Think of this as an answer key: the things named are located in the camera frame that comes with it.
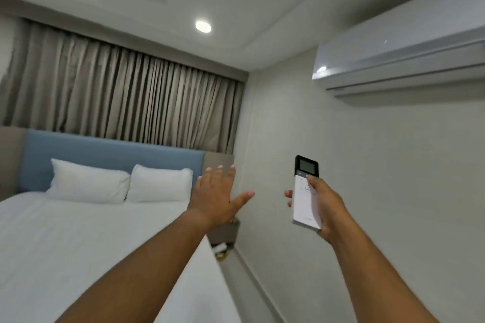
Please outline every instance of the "baseboard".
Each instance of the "baseboard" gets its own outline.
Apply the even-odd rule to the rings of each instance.
[[[283,318],[283,314],[281,314],[281,311],[278,309],[278,307],[276,306],[275,302],[270,297],[270,295],[268,294],[266,289],[263,287],[261,282],[259,282],[258,277],[256,277],[252,267],[247,263],[244,255],[241,254],[241,252],[239,252],[237,247],[234,247],[233,251],[238,256],[239,260],[241,261],[242,265],[244,266],[249,277],[251,278],[251,280],[255,284],[256,288],[259,290],[259,292],[263,296],[264,302],[265,302],[266,306],[268,307],[268,309],[270,310],[271,314],[274,316],[274,318],[281,323],[288,323],[285,320],[285,318]]]

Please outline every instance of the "upholstered headboard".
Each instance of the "upholstered headboard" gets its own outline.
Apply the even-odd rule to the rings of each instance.
[[[232,155],[195,149],[0,126],[0,200],[18,192],[46,191],[53,177],[52,158],[128,173],[136,164],[188,167],[194,181],[203,168],[228,168],[234,160]]]

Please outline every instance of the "person's right arm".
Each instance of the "person's right arm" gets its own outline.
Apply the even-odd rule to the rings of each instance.
[[[438,323],[322,179],[308,176],[318,194],[319,232],[333,247],[359,323]],[[286,191],[291,198],[292,192]]]

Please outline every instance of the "hand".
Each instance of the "hand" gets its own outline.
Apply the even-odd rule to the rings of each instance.
[[[308,175],[306,178],[308,183],[317,191],[318,212],[322,218],[322,229],[317,233],[324,240],[332,244],[337,234],[336,222],[339,222],[342,218],[351,216],[343,204],[342,197],[330,188],[323,179],[315,178],[311,175]],[[285,191],[285,196],[291,198],[293,191]],[[292,200],[290,199],[288,201],[288,207],[291,206]]]
[[[236,167],[233,165],[224,175],[222,165],[215,172],[208,167],[194,186],[187,211],[193,211],[214,228],[229,222],[236,213],[254,197],[253,191],[240,194],[231,202]]]

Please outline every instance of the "forearm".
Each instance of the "forearm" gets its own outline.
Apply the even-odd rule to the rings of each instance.
[[[209,226],[186,211],[114,266],[57,323],[151,323]]]
[[[359,323],[437,323],[350,215],[332,241]]]

